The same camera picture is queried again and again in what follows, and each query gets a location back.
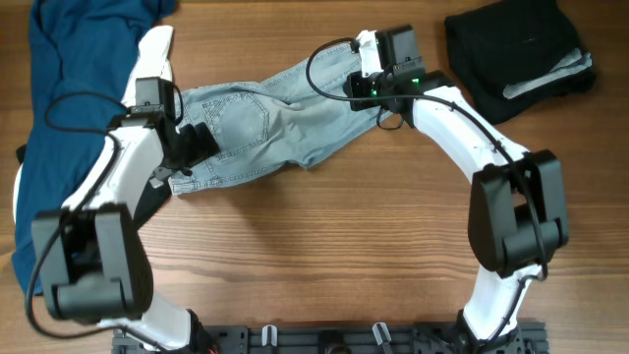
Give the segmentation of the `light blue denim jeans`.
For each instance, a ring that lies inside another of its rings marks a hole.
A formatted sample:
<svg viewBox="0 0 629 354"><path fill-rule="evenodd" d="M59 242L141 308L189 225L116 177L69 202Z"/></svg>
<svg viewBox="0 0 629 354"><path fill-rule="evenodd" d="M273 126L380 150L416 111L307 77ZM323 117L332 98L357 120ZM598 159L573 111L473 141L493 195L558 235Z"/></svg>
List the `light blue denim jeans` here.
<svg viewBox="0 0 629 354"><path fill-rule="evenodd" d="M183 122L204 124L218 154L173 175L175 195L251 182L287 163L311 168L389 117L377 108L354 111L340 101L358 55L336 45L263 82L192 88L175 98Z"/></svg>

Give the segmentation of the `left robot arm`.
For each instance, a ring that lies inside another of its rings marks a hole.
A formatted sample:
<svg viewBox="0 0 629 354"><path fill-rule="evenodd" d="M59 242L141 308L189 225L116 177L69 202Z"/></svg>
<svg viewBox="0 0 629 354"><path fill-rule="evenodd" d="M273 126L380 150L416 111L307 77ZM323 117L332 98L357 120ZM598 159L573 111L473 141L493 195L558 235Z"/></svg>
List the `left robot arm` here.
<svg viewBox="0 0 629 354"><path fill-rule="evenodd" d="M36 263L49 315L119 330L162 353L215 353L216 341L190 310L155 293L151 266L134 214L145 186L218 152L203 125L176 126L169 114L132 110L104 130L107 142L78 190L31 224Z"/></svg>

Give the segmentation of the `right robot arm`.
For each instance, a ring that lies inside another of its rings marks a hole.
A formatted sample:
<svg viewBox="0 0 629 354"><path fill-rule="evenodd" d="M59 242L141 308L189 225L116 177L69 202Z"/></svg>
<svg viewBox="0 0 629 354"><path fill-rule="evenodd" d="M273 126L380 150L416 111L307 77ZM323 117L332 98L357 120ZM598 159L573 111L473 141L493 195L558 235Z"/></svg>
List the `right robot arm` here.
<svg viewBox="0 0 629 354"><path fill-rule="evenodd" d="M457 321L458 346L478 353L515 337L530 285L548 277L569 236L561 164L499 133L440 72L389 83L383 74L348 76L353 110L398 113L455 162L471 184L468 239L480 264L473 294Z"/></svg>

